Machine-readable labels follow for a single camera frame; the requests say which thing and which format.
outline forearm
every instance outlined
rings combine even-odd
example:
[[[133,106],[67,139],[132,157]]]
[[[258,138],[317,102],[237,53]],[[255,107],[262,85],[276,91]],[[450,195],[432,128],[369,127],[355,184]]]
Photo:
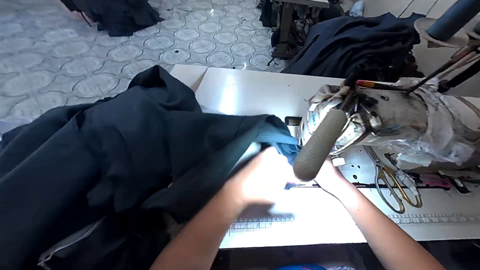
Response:
[[[372,251],[388,270],[439,270],[443,266],[381,212],[354,185],[335,196],[344,204]]]
[[[227,183],[183,230],[162,250],[151,270],[210,269],[226,231],[245,203],[230,192]]]

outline foam handle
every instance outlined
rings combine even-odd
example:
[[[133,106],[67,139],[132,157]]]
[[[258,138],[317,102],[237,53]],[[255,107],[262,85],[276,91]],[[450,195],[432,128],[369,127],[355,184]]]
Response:
[[[347,123],[342,110],[331,109],[293,161],[293,172],[302,181],[315,178]]]

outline measuring tape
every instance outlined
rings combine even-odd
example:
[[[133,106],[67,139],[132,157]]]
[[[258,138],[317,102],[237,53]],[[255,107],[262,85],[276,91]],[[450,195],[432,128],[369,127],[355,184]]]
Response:
[[[452,223],[452,222],[480,222],[480,214],[387,214],[398,225]],[[259,232],[278,226],[292,225],[295,215],[241,217],[238,218],[227,231],[228,235],[234,233]]]
[[[425,224],[451,222],[479,222],[480,214],[388,214],[396,224]]]
[[[295,222],[295,215],[265,216],[265,217],[240,217],[227,231],[231,233],[258,232],[261,230],[283,226]]]

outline sewing machine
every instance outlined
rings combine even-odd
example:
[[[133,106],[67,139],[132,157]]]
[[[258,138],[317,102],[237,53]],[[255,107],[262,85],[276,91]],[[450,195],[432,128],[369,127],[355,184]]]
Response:
[[[415,83],[417,79],[403,79]],[[353,145],[376,147],[388,154],[387,165],[416,172],[458,170],[480,165],[480,110],[462,97],[441,95],[435,82],[406,96],[402,91],[358,87],[344,109],[347,123],[329,152],[340,157]],[[331,109],[341,106],[338,86],[324,85],[309,99],[297,139],[306,145]]]

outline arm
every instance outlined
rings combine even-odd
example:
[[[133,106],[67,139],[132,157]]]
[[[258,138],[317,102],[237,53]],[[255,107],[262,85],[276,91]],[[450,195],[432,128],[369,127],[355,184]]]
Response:
[[[385,269],[444,269],[417,241],[347,181],[330,161],[322,166],[316,181],[345,206]]]
[[[250,204],[268,203],[293,175],[287,159],[268,148],[229,179],[222,189],[162,250],[150,270],[207,270],[225,233]]]

